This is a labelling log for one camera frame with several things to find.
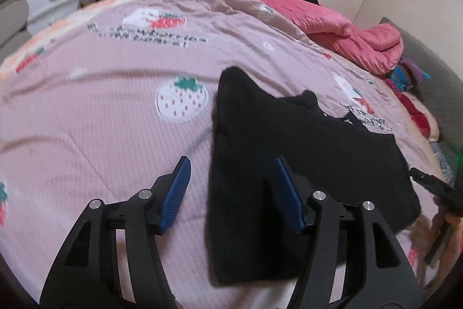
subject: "pink blanket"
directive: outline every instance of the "pink blanket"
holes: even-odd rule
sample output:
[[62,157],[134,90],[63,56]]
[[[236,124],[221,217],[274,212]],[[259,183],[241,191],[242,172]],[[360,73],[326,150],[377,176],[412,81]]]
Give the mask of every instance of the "pink blanket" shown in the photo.
[[317,44],[374,75],[392,71],[402,56],[400,33],[389,24],[363,31],[344,16],[302,0],[260,0],[297,25]]

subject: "bed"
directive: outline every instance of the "bed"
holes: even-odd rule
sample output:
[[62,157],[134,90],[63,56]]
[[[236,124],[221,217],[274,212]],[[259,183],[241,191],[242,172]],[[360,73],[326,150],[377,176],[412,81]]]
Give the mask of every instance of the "bed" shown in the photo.
[[[142,28],[149,10],[158,12],[162,25],[156,28],[166,31],[146,36],[117,30],[124,20]],[[190,54],[194,60],[185,60]],[[310,89],[331,116],[353,110],[371,131],[394,133],[410,166],[444,179],[429,142],[382,80],[317,45],[259,0],[98,2],[41,32],[0,67],[0,180],[8,195],[0,253],[36,301],[90,200],[126,200],[187,155],[190,185],[174,228],[158,243],[177,300],[188,309],[286,307],[295,281],[218,287],[208,270],[211,114],[219,76],[230,65],[274,96]],[[195,78],[205,89],[200,106],[185,115],[164,101],[179,76]],[[363,105],[350,94],[359,88]],[[422,215],[398,240],[423,288],[436,274],[423,256],[438,208],[429,192],[416,183],[414,189]],[[122,288],[131,299],[123,234],[118,237]],[[341,266],[333,300],[342,284]]]

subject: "silver bolt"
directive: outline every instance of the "silver bolt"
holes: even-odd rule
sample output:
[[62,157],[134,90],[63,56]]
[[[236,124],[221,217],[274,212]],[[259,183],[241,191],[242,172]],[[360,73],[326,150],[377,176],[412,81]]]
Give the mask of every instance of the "silver bolt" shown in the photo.
[[367,211],[373,211],[374,210],[374,204],[367,200],[366,202],[363,202],[363,208]]
[[101,200],[99,199],[94,199],[90,202],[89,204],[89,207],[92,209],[92,210],[96,210],[98,209],[99,207],[101,206]]
[[326,194],[323,191],[315,191],[313,197],[317,200],[325,200]]
[[140,199],[148,199],[151,197],[151,190],[145,189],[138,193],[138,198]]

